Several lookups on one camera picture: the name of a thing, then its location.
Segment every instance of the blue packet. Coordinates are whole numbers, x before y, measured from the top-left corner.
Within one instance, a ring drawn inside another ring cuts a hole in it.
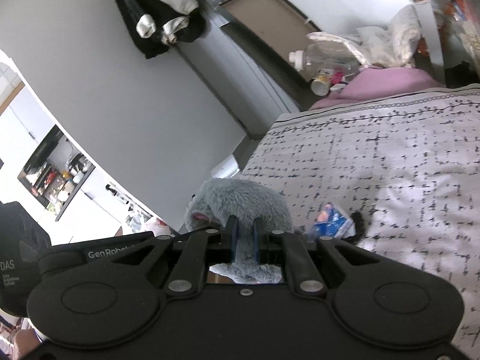
[[[328,236],[334,238],[351,237],[355,235],[355,225],[352,219],[340,207],[328,202],[322,205],[314,225],[305,233],[309,239]]]

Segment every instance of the pink blanket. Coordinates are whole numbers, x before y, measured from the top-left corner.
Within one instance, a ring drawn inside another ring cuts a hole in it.
[[[342,92],[331,93],[317,101],[310,110],[443,87],[424,70],[411,67],[368,68],[361,71]]]

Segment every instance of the bottle cap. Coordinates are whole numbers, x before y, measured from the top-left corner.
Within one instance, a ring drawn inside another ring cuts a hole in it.
[[[303,70],[303,50],[290,52],[289,61],[297,71]]]

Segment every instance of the stuffed animal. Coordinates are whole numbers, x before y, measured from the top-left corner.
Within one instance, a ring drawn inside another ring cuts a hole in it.
[[[232,264],[217,264],[210,268],[239,284],[278,283],[281,269],[275,265],[259,265],[254,258],[252,226],[262,218],[265,230],[293,233],[293,223],[283,196],[250,180],[213,178],[200,187],[185,215],[189,231],[206,225],[227,224],[229,216],[238,218],[236,259]]]

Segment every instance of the bed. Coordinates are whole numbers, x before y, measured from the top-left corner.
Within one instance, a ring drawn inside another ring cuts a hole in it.
[[[360,247],[459,289],[453,343],[480,359],[480,85],[283,115],[242,177],[285,196],[296,227],[324,202],[360,211]]]

